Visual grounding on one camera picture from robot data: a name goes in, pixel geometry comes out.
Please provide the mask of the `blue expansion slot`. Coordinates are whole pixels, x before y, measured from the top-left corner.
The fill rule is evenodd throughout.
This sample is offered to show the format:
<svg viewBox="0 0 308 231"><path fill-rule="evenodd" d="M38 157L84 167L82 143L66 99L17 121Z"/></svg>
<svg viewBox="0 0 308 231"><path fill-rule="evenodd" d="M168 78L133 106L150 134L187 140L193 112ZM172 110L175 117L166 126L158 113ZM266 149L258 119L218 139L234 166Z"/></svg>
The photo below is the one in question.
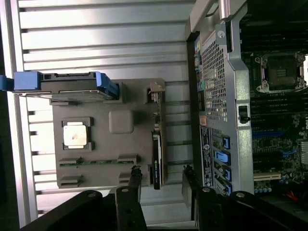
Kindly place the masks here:
<svg viewBox="0 0 308 231"><path fill-rule="evenodd" d="M252 132L253 139L256 138L269 138L269 137L281 137L282 131L255 131Z"/></svg>

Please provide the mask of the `white expansion slot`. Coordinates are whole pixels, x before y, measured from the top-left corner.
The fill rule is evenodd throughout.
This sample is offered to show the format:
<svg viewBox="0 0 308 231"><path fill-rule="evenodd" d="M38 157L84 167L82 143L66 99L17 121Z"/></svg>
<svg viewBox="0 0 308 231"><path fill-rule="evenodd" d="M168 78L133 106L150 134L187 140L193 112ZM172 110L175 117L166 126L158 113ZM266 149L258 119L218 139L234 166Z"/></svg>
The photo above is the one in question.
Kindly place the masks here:
<svg viewBox="0 0 308 231"><path fill-rule="evenodd" d="M268 172L268 173L255 173L254 181L269 181L269 180L280 180L281 173Z"/></svg>

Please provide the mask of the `silver CPU chip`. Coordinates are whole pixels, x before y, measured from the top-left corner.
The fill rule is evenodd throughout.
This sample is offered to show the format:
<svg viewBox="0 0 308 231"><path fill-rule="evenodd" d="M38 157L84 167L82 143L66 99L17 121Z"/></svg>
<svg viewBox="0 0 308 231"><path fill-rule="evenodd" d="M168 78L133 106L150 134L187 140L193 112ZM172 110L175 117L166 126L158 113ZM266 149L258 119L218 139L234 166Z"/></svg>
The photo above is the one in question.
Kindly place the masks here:
<svg viewBox="0 0 308 231"><path fill-rule="evenodd" d="M87 129L85 125L64 126L64 144L66 146L84 146L87 144Z"/></svg>

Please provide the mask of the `green motherboard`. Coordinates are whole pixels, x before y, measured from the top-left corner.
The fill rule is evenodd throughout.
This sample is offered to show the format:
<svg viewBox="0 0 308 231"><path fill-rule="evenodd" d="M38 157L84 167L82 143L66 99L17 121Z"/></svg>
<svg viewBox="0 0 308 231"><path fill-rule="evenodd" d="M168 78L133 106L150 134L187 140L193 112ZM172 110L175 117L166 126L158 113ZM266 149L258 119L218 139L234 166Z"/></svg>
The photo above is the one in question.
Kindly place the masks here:
<svg viewBox="0 0 308 231"><path fill-rule="evenodd" d="M249 70L251 129L282 131L281 137L252 138L253 173L281 173L280 180L254 181L255 193L281 193L294 200L308 192L308 165L301 163L300 143L308 141L308 88L264 94L252 75L255 57L267 53L308 55L308 22L257 17L240 21L241 56Z"/></svg>

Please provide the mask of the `hard disk in blue carrier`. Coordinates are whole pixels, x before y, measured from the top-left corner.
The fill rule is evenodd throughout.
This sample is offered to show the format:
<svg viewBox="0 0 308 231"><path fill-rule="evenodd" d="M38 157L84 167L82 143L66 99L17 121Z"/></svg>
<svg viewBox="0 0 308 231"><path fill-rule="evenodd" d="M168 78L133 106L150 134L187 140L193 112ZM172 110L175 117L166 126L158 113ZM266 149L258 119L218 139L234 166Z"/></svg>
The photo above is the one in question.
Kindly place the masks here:
<svg viewBox="0 0 308 231"><path fill-rule="evenodd" d="M96 102L118 100L120 87L105 73L44 74L15 72L13 78L0 75L0 90L54 102Z"/></svg>

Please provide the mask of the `black and silver PC case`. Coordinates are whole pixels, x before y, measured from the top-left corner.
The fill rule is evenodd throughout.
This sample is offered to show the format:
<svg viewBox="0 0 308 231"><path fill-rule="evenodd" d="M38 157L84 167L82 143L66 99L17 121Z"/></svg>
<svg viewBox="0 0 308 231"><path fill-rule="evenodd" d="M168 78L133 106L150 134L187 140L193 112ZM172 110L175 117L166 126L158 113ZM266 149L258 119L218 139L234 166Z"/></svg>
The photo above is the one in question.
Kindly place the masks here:
<svg viewBox="0 0 308 231"><path fill-rule="evenodd" d="M201 186L223 196L244 191L308 221L308 192L297 200L255 193L249 70L241 56L240 21L247 14L308 22L308 0L196 0L185 25L193 167ZM230 137L225 149L223 137ZM214 151L229 154L229 163ZM231 170L231 181L224 169Z"/></svg>

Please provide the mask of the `grey plastic parts rack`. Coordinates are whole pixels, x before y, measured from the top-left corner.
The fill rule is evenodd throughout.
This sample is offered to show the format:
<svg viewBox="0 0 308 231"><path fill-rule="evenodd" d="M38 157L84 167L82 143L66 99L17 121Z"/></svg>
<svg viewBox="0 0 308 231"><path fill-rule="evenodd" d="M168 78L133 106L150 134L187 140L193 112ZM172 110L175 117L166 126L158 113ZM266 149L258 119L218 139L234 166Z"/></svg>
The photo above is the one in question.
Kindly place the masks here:
<svg viewBox="0 0 308 231"><path fill-rule="evenodd" d="M118 100L71 103L53 107L57 183L60 188L116 186L128 180L133 166L145 176L153 161L153 113L150 85L161 78L119 80ZM64 126L85 125L87 144L66 146ZM76 161L118 160L134 164L61 167Z"/></svg>

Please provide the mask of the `green RAM stick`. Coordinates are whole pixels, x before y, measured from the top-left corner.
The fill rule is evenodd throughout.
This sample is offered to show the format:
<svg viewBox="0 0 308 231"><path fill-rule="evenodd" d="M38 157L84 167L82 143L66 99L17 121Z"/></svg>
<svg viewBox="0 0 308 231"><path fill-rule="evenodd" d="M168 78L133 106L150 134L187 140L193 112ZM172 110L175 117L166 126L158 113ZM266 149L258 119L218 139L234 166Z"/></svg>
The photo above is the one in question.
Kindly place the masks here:
<svg viewBox="0 0 308 231"><path fill-rule="evenodd" d="M118 161L118 160L97 160L97 161L76 161L73 163L61 163L61 167L79 167L91 165L120 165L120 164L134 164L134 161Z"/></svg>

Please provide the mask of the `metal CPU socket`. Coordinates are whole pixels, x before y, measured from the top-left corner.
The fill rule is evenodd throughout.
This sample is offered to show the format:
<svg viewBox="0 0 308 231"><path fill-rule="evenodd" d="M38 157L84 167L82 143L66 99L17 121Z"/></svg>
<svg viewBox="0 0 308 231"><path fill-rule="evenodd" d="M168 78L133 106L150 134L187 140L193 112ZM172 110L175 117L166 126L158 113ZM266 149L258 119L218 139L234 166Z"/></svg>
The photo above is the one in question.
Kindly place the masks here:
<svg viewBox="0 0 308 231"><path fill-rule="evenodd" d="M256 91L277 94L307 89L304 61L305 56L300 52L275 52L255 57L252 75Z"/></svg>

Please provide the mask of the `silver chipset heatsink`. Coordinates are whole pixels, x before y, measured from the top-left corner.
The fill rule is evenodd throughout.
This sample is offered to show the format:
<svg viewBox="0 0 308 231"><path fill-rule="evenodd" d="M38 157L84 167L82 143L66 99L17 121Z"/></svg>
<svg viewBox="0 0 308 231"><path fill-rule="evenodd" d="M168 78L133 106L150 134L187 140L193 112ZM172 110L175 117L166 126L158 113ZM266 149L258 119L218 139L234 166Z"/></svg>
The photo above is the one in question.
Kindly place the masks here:
<svg viewBox="0 0 308 231"><path fill-rule="evenodd" d="M300 143L300 155L301 163L308 165L308 141L302 141Z"/></svg>

